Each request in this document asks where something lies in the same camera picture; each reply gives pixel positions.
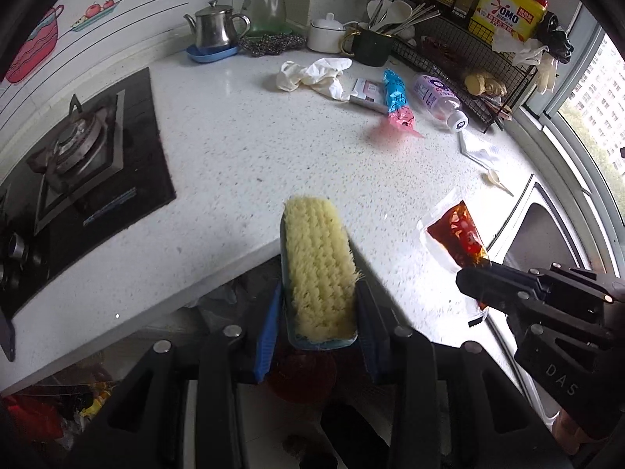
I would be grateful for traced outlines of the person's right hand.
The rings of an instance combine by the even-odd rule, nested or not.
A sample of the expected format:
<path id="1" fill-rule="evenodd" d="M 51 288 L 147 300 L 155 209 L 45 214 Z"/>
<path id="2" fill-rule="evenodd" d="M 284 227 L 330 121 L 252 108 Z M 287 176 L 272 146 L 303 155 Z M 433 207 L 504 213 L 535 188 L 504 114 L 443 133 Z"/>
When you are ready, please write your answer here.
<path id="1" fill-rule="evenodd" d="M 602 443 L 601 440 L 588 436 L 564 409 L 559 410 L 554 424 L 552 424 L 552 434 L 568 455 L 576 454 L 580 447 L 601 445 Z"/>

